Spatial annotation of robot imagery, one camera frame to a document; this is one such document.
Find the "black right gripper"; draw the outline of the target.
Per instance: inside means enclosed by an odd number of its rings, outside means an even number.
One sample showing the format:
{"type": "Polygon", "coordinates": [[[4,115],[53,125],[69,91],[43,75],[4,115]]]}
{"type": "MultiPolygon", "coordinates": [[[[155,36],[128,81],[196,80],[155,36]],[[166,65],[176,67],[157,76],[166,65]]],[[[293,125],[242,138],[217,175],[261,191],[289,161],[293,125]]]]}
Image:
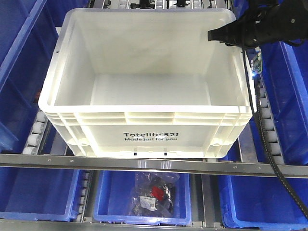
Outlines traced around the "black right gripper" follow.
{"type": "Polygon", "coordinates": [[[230,46],[257,47],[283,41],[308,38],[308,2],[306,0],[250,0],[239,18],[207,32],[208,41],[230,46]]]}

